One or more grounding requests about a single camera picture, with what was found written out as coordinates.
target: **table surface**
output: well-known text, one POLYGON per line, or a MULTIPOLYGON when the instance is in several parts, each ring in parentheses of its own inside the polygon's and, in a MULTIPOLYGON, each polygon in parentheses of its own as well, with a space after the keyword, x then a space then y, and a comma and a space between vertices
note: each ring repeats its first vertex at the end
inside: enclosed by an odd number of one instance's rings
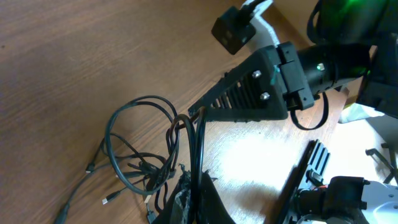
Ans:
MULTIPOLYGON (((116 108, 151 94, 168 98, 186 113, 224 72, 242 62, 249 55, 246 49, 229 55, 210 34, 215 18, 240 4, 0 2, 2 223, 53 222, 84 176, 116 108)), ((305 47, 273 7, 265 17, 281 42, 305 47)), ((203 169, 218 178, 216 188, 237 223, 264 222, 308 141, 329 141, 346 95, 334 90, 328 95, 330 117, 316 131, 301 131, 290 118, 207 124, 203 169)), ((298 113, 300 122, 313 126, 322 109, 317 102, 298 113)), ((143 107, 122 114, 114 130, 141 152, 166 155, 168 125, 158 111, 143 107)), ((119 152, 126 150, 118 146, 119 152)), ((179 162, 189 165, 185 134, 179 162)), ((177 179, 170 181, 171 189, 177 179)), ((79 190, 67 223, 145 223, 140 195, 124 192, 102 206, 101 199, 121 187, 112 169, 98 172, 79 190)))

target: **black metal stand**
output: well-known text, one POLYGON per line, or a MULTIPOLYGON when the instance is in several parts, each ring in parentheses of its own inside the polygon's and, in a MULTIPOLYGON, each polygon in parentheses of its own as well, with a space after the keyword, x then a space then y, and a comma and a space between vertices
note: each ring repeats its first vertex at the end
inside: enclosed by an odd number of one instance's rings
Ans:
POLYGON ((383 183, 390 184, 392 178, 395 178, 396 182, 398 183, 398 169, 395 152, 394 150, 390 149, 386 143, 381 144, 381 147, 383 149, 389 150, 391 162, 389 162, 377 149, 368 149, 365 151, 365 153, 368 156, 372 156, 375 154, 380 159, 380 161, 390 169, 390 174, 387 176, 383 183))

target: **metal bolt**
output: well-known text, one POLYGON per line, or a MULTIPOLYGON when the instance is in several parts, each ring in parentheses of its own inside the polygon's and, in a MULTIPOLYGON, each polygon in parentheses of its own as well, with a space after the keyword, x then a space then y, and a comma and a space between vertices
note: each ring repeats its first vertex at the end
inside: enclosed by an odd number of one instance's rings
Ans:
POLYGON ((319 63, 319 64, 317 65, 317 69, 318 69, 319 71, 324 71, 324 70, 325 70, 324 64, 323 64, 323 63, 319 63))
POLYGON ((263 94, 260 95, 260 99, 261 100, 268 100, 270 97, 269 93, 265 92, 263 94))
POLYGON ((259 77, 261 76, 260 70, 257 70, 257 71, 255 71, 255 72, 253 72, 253 74, 251 74, 251 76, 252 76, 253 78, 259 78, 259 77))

